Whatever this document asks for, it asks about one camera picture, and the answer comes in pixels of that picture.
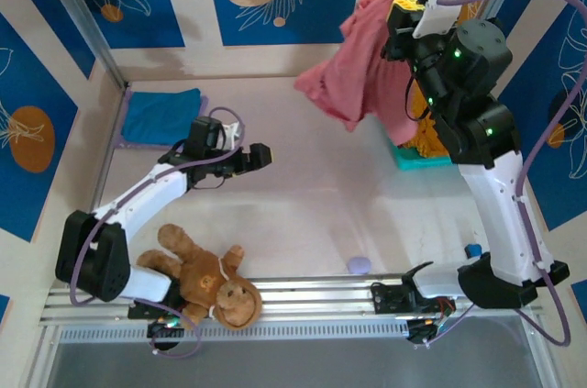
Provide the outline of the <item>pink t-shirt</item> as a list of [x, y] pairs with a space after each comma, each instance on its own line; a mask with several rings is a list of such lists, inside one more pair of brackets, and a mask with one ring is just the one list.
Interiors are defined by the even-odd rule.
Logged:
[[408, 64], [381, 56], [389, 38], [392, 3], [359, 0], [340, 25], [343, 42], [333, 57], [302, 72], [293, 87], [349, 132], [365, 116], [375, 116], [398, 146], [415, 136], [417, 124], [404, 111], [411, 76]]

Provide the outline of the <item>mustard orange t-shirt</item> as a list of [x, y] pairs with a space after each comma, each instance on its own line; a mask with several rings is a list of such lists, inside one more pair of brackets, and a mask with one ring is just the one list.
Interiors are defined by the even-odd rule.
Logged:
[[[425, 97], [416, 82], [413, 82], [407, 102], [407, 112], [411, 118], [420, 117], [427, 107]], [[434, 130], [435, 121], [427, 115], [416, 122], [417, 130], [415, 135], [401, 148], [414, 149], [418, 155], [425, 158], [448, 157], [449, 152], [439, 140], [437, 132]]]

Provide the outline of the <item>brown plush monkey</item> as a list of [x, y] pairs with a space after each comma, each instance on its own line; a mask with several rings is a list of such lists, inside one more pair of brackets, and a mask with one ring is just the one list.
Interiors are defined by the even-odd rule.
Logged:
[[262, 299], [253, 283], [238, 274], [244, 249], [231, 246], [222, 257], [196, 244], [182, 227], [165, 224], [158, 230], [162, 249], [138, 256], [137, 265], [161, 272], [179, 282], [185, 301], [183, 325], [199, 324], [207, 317], [224, 327], [241, 330], [260, 317]]

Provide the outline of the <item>teal plastic basket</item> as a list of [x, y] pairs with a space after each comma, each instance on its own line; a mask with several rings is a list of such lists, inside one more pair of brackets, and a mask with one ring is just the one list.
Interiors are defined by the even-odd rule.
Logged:
[[398, 147], [387, 139], [393, 159], [401, 171], [413, 171], [425, 168], [444, 167], [452, 164], [450, 157], [425, 158], [419, 155], [416, 149]]

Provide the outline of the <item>small lavender oval object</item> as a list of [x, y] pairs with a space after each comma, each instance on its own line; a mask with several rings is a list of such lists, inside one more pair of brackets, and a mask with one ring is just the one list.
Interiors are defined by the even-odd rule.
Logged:
[[348, 260], [347, 270], [350, 274], [363, 275], [371, 272], [371, 260], [362, 256], [355, 256]]

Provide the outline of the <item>black controller board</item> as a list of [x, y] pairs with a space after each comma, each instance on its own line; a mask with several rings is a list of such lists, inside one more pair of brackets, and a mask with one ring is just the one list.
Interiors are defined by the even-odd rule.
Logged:
[[184, 329], [178, 318], [157, 320], [147, 328], [147, 338], [157, 350], [173, 349], [183, 336]]
[[407, 321], [407, 340], [415, 347], [429, 347], [435, 341], [440, 340], [455, 327], [440, 319], [425, 318]]

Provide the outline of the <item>grey metal panel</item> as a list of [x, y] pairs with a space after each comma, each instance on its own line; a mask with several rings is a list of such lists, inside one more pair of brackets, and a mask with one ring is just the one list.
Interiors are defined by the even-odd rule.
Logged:
[[207, 327], [186, 359], [104, 328], [66, 329], [47, 388], [562, 388], [515, 316], [471, 316], [430, 347], [365, 332], [337, 338], [232, 338]]

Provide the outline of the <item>aluminium side rail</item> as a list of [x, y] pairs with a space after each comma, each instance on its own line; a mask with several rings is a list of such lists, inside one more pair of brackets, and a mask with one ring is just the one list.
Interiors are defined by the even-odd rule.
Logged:
[[124, 117], [127, 113], [127, 101], [129, 93], [130, 84], [128, 83], [122, 91], [122, 97], [116, 110], [113, 126], [108, 136], [107, 145], [105, 147], [105, 154], [100, 165], [100, 170], [97, 176], [96, 185], [90, 203], [91, 210], [97, 208], [102, 201], [111, 161], [114, 156], [114, 151], [116, 149], [118, 139], [120, 137], [120, 130], [124, 122]]

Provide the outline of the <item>aluminium front rail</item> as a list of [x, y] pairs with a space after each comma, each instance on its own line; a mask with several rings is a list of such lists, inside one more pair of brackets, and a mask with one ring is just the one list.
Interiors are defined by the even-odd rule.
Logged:
[[[398, 285], [398, 274], [305, 278], [259, 278], [253, 284], [263, 301], [261, 321], [342, 320], [375, 317], [371, 285]], [[69, 290], [51, 288], [39, 323], [42, 326], [129, 324], [126, 299], [84, 306], [70, 302]]]

